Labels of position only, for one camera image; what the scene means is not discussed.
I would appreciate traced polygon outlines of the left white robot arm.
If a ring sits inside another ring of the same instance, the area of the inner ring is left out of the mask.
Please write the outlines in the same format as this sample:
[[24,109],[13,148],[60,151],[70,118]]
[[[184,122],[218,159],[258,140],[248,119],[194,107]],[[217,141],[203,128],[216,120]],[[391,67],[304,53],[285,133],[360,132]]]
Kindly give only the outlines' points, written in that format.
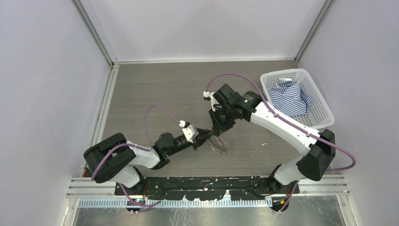
[[152,147],[134,144],[122,133],[111,137],[87,149],[83,158],[96,183],[116,182],[126,187],[133,195],[144,190],[143,176],[137,166],[159,170],[167,165],[172,156],[184,149],[198,149],[212,137],[210,129],[198,129],[192,126],[182,129],[183,134],[173,136],[162,133]]

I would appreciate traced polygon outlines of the numbered metal key ring disc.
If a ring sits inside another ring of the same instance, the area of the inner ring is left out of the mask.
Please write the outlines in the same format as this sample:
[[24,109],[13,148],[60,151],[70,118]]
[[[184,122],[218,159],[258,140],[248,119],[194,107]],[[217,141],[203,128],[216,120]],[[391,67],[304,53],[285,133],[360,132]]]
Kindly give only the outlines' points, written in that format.
[[218,154],[228,153],[228,143],[223,140],[220,136],[211,136],[207,140],[210,144],[211,149]]

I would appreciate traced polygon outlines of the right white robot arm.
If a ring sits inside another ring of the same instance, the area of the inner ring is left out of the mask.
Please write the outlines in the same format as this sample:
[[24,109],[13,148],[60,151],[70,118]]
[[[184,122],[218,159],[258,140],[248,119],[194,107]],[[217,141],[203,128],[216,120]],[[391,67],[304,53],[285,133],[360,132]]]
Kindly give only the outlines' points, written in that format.
[[246,120],[271,131],[300,153],[298,158],[276,166],[269,175],[268,185],[274,193],[281,193],[288,184],[302,178],[320,181],[335,157],[335,149],[318,140],[333,142],[333,132],[319,132],[281,115],[253,91],[240,95],[224,84],[216,92],[203,92],[203,97],[211,102],[209,114],[215,135],[230,130],[236,120]]

